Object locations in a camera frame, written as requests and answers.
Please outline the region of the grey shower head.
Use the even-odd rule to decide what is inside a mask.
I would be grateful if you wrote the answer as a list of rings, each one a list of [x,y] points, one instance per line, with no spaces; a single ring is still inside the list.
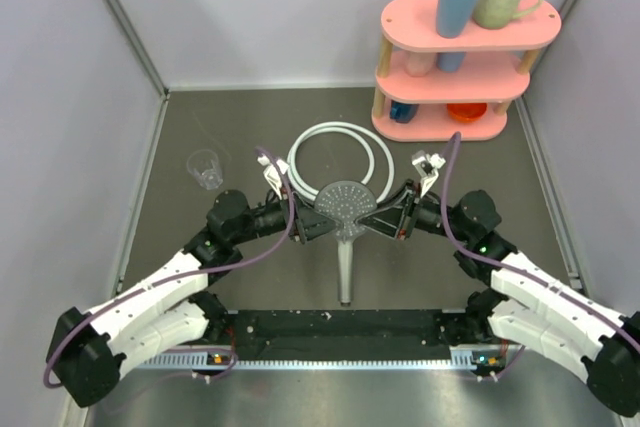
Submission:
[[[330,183],[315,198],[314,210],[336,223],[334,237],[338,245],[338,301],[342,306],[350,306],[352,302],[354,242],[366,231],[357,220],[376,208],[374,194],[356,181]]]

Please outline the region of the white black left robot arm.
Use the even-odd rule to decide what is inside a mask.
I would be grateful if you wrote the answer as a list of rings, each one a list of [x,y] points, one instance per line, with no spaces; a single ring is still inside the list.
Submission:
[[[205,227],[162,267],[100,305],[71,307],[58,317],[45,386],[62,388],[78,407],[90,407],[156,355],[199,339],[220,341],[227,311],[207,290],[228,272],[252,265],[241,244],[273,234],[281,241],[309,241],[337,226],[297,193],[280,191],[256,207],[238,190],[221,193]]]

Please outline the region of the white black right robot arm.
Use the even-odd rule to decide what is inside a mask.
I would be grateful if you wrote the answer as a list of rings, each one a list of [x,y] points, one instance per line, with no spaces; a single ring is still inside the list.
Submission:
[[[470,297],[467,331],[476,341],[515,342],[582,381],[614,413],[639,413],[639,316],[624,315],[536,266],[496,230],[501,218],[483,190],[454,206],[407,184],[358,224],[405,240],[415,230],[448,238],[460,268],[486,285]]]

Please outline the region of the dark blue mug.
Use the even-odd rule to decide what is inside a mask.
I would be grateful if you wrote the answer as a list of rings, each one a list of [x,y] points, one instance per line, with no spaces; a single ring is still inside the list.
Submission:
[[[389,117],[397,123],[407,124],[415,117],[418,107],[418,104],[402,103],[392,100]]]

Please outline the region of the clear drinking glass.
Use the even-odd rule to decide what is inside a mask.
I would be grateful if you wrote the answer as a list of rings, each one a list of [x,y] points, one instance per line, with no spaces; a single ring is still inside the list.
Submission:
[[[218,189],[223,183],[218,155],[210,149],[193,152],[187,159],[186,168],[196,182],[208,191]]]

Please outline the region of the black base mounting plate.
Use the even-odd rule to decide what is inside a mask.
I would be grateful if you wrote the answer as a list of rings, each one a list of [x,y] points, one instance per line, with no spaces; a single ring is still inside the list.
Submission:
[[[462,312],[441,310],[241,310],[204,334],[243,361],[440,360],[481,341]]]

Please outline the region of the orange bowl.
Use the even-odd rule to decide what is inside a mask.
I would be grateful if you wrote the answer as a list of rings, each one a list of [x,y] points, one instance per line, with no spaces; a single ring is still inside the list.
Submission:
[[[485,115],[487,109],[488,104],[484,102],[446,104],[449,117],[459,123],[476,122]]]

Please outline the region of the pink three-tier shelf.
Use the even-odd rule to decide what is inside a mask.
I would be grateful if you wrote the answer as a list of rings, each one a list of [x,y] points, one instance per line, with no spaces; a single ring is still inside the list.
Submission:
[[[382,41],[376,68],[372,107],[374,128],[397,142],[445,141],[460,132],[465,141],[486,141],[498,136],[507,124],[507,110],[530,83],[530,70],[539,52],[561,30],[561,17],[543,2],[533,13],[501,30],[487,30],[469,22],[456,38],[436,32],[438,0],[392,0],[382,10]],[[407,52],[466,53],[454,73],[440,71],[436,62],[423,77],[405,72]],[[418,104],[407,124],[390,119],[395,100]],[[485,115],[473,123],[449,117],[447,103],[488,104]]]

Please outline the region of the pink cup on shelf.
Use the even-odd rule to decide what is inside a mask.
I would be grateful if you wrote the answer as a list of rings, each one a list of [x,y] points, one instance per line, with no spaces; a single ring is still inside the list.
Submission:
[[[407,52],[405,72],[411,77],[426,76],[436,62],[436,53]]]

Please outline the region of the blue cup on middle shelf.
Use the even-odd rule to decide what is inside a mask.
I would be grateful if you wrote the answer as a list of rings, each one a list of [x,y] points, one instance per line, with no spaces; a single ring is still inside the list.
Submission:
[[[466,53],[461,52],[441,52],[437,55],[437,68],[446,73],[456,72],[464,61]]]

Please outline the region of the blue tall cup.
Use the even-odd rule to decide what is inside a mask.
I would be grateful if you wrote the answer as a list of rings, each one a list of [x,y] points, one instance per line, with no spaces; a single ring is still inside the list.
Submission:
[[[469,22],[477,0],[438,0],[436,31],[444,38],[459,36]]]

